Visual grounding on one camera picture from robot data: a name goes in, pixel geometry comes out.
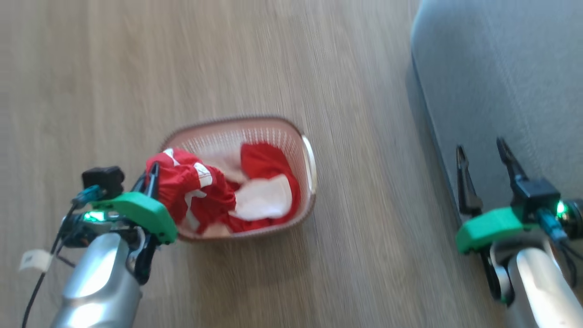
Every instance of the green led light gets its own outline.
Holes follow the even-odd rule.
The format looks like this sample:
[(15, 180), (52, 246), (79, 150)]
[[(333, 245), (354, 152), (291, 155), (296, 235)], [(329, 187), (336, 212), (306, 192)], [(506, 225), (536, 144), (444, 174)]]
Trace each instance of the green led light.
[(559, 204), (557, 205), (557, 215), (560, 216), (565, 212), (567, 212), (567, 207), (565, 207), (565, 204), (563, 204), (563, 202), (560, 201)]
[(91, 221), (91, 222), (97, 222), (97, 221), (103, 222), (106, 220), (104, 212), (87, 212), (87, 213), (85, 213), (83, 218), (85, 220)]

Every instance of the white cloth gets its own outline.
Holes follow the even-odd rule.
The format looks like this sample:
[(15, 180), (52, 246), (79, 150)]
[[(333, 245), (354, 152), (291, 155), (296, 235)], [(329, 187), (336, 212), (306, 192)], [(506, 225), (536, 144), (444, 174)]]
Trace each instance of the white cloth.
[(241, 147), (232, 151), (204, 156), (201, 157), (201, 160), (205, 165), (212, 166), (223, 172), (227, 181), (244, 183), (249, 180), (247, 175), (243, 173), (243, 170), (241, 169)]
[(271, 179), (252, 179), (235, 191), (237, 205), (230, 215), (256, 221), (285, 216), (292, 207), (292, 189), (286, 175)]

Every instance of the black clip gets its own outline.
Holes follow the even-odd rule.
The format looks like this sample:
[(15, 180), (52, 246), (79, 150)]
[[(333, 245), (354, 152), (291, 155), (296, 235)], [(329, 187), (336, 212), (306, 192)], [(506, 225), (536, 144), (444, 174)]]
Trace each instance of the black clip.
[(513, 193), (510, 205), (514, 214), (524, 223), (535, 222), (535, 213), (541, 208), (545, 208), (553, 215), (556, 215), (561, 193), (551, 182), (544, 178), (529, 179), (503, 138), (498, 138), (496, 145), (498, 146), (500, 159), (508, 170), (510, 187)]
[[(476, 189), (474, 188), (472, 178), (470, 177), (469, 161), (461, 145), (458, 145), (456, 149), (456, 162), (458, 167), (459, 212), (461, 214), (470, 215), (472, 218), (475, 218), (482, 214), (483, 203), (482, 199), (480, 199), (480, 197), (478, 197), (476, 194)], [(490, 288), (490, 294), (494, 300), (499, 301), (501, 299), (502, 292), (500, 288), (500, 282), (498, 280), (498, 275), (496, 274), (496, 269), (492, 265), (492, 260), (490, 257), (490, 245), (475, 251), (480, 254), (480, 259), (482, 260), (482, 265), (484, 266), (484, 273), (486, 275), (488, 287)]]
[(132, 191), (138, 191), (145, 194), (148, 197), (158, 199), (158, 183), (160, 179), (160, 165), (155, 162), (150, 168), (150, 172), (146, 175), (146, 172), (142, 173), (138, 178), (138, 181), (132, 187)]
[(146, 246), (136, 258), (134, 277), (140, 285), (145, 285), (150, 279), (150, 273), (152, 272), (152, 259), (154, 258), (156, 247), (159, 244), (160, 242), (155, 235), (148, 235), (146, 237)]

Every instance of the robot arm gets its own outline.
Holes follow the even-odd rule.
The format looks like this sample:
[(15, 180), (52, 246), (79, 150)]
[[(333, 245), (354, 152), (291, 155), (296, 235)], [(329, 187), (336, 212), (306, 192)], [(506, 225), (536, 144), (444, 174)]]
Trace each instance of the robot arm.
[(459, 210), (472, 218), (456, 235), (458, 250), (482, 258), (492, 297), (507, 306), (507, 327), (583, 327), (583, 308), (552, 251), (552, 244), (562, 249), (582, 236), (583, 201), (561, 202), (547, 180), (530, 180), (503, 139), (498, 151), (514, 198), (510, 207), (483, 214), (469, 162), (457, 149)]
[[(118, 167), (83, 173), (85, 190), (73, 199), (57, 241), (61, 239), (61, 247), (87, 250), (63, 290), (51, 327), (132, 327), (142, 297), (140, 287), (150, 277), (156, 248), (173, 243), (178, 236), (170, 214), (156, 200), (158, 173), (155, 163), (129, 193), (123, 193), (124, 174)], [(87, 203), (92, 211), (73, 213)], [(22, 327), (26, 327), (36, 291)]]
[(508, 262), (507, 272), (514, 296), (507, 327), (583, 327), (583, 308), (547, 253), (523, 249)]

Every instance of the blue connector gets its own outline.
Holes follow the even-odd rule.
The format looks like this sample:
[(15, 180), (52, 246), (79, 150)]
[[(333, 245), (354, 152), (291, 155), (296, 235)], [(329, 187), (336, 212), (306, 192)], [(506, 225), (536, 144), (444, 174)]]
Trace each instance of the blue connector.
[(551, 211), (541, 208), (536, 212), (536, 218), (540, 227), (551, 238), (553, 243), (560, 245), (569, 240), (567, 233), (563, 230), (563, 226)]
[(98, 201), (103, 197), (103, 192), (98, 185), (91, 186), (83, 191), (81, 191), (73, 200), (72, 204), (75, 204), (77, 208), (82, 208), (92, 201)]

